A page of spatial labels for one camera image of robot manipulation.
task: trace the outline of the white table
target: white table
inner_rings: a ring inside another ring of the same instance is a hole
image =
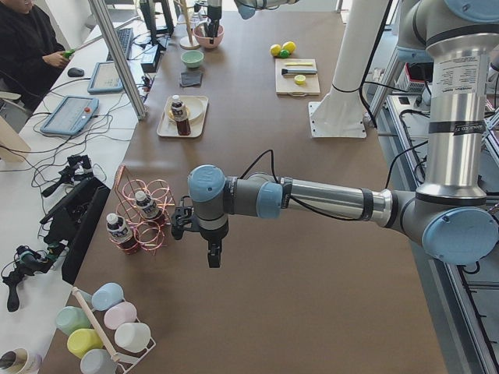
[[[134,28],[135,35],[145,32],[145,26],[141,22],[137,21],[131,26]],[[90,34],[88,40],[100,33],[98,27],[96,29]],[[134,46],[130,58],[137,56],[141,51],[139,47]],[[105,61],[107,54],[108,49],[105,42],[100,39],[77,51],[66,71],[71,67],[78,67],[85,70],[85,77],[90,77],[95,63]],[[143,73],[140,60],[131,61],[129,64],[136,82],[141,83]],[[66,71],[61,74],[54,86],[75,79],[69,78]],[[88,82],[88,80],[75,81],[58,88],[55,92],[63,96],[69,94],[90,96],[87,92]],[[107,187],[112,187],[115,172],[125,155],[137,120],[126,94],[105,94],[98,95],[98,98],[100,100],[98,115],[105,115],[110,109],[116,108],[110,113],[114,118],[109,125],[109,130],[103,134],[107,137],[89,136],[86,149],[84,149],[84,145],[81,145],[58,153],[54,164],[62,166],[45,169],[43,176],[47,180],[58,177],[58,171],[64,168],[68,156],[83,152],[82,154],[90,157],[93,165],[98,164],[101,167],[94,167],[96,177],[102,180]],[[52,112],[61,99],[61,96],[50,93],[35,113]],[[41,121],[45,117],[46,115],[35,115],[19,133],[30,145],[32,151],[50,150],[64,141],[58,137],[46,137],[35,132],[40,128]],[[93,119],[85,129],[100,119],[102,118]],[[78,136],[74,142],[79,143],[83,138],[84,134]],[[36,164],[53,153],[32,153],[27,157],[27,160],[31,164]],[[2,222],[0,227],[0,237],[2,238],[0,265],[2,267],[12,261],[14,252],[19,245],[28,245],[35,251],[46,249],[43,238],[37,236],[40,229],[39,221],[45,214],[42,209],[40,190],[31,187],[34,171],[4,172],[29,167],[27,162],[7,163],[0,161],[0,191],[3,195],[2,208],[0,209],[0,221]],[[64,195],[65,188],[61,186],[52,196],[44,199],[45,211],[48,211]],[[58,311],[65,306],[72,287],[62,280],[62,262],[63,258],[61,257],[54,269],[48,273],[37,273],[34,277],[24,278],[17,288],[20,307],[15,312],[7,311],[6,303],[9,289],[6,285],[0,284],[0,321],[2,321],[0,325],[2,330],[0,355],[15,348],[26,348],[42,357],[45,356],[55,332],[55,317]],[[8,275],[11,269],[12,266],[9,266],[4,271],[4,275]]]

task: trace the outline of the black mouse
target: black mouse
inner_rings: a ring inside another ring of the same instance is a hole
[[[76,77],[76,76],[84,76],[85,75],[85,70],[80,69],[80,68],[71,68],[68,70],[68,76]]]

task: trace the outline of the white tray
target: white tray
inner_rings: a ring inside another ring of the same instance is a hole
[[[189,108],[189,102],[198,100],[203,105],[203,110],[201,113],[199,111],[189,112],[189,124],[190,124],[190,134],[189,135],[179,135],[177,132],[177,125],[175,121],[169,118],[168,111],[170,111],[170,106],[172,102],[172,97],[168,97],[166,100],[165,108],[161,115],[161,120],[157,125],[156,133],[159,136],[171,137],[171,138],[197,138],[203,133],[204,119],[206,117],[206,110],[208,108],[208,98],[206,96],[180,96],[187,108]]]

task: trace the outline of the gray cloth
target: gray cloth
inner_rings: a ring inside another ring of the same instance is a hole
[[[203,79],[203,72],[196,70],[195,72],[180,73],[180,86],[191,87],[200,86]]]

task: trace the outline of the brown table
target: brown table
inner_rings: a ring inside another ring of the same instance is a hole
[[[148,119],[130,143],[127,168],[166,179],[178,199],[200,164],[240,175],[273,148],[276,171],[297,179],[379,191],[387,167],[377,134],[312,139],[310,98],[277,97],[271,44],[295,41],[296,57],[315,58],[329,91],[344,27],[335,13],[259,12],[222,19],[225,39],[205,51],[201,87],[179,88],[178,27],[147,100]],[[198,139],[156,135],[166,98],[206,95]],[[270,171],[269,160],[257,170]],[[443,373],[446,372],[406,238],[373,223],[337,222],[286,210],[276,221],[230,217],[221,269],[207,266],[207,243],[186,233],[156,256],[121,254],[104,215],[76,285],[93,292],[120,283],[157,347],[136,373]],[[41,372],[78,372],[59,331]]]

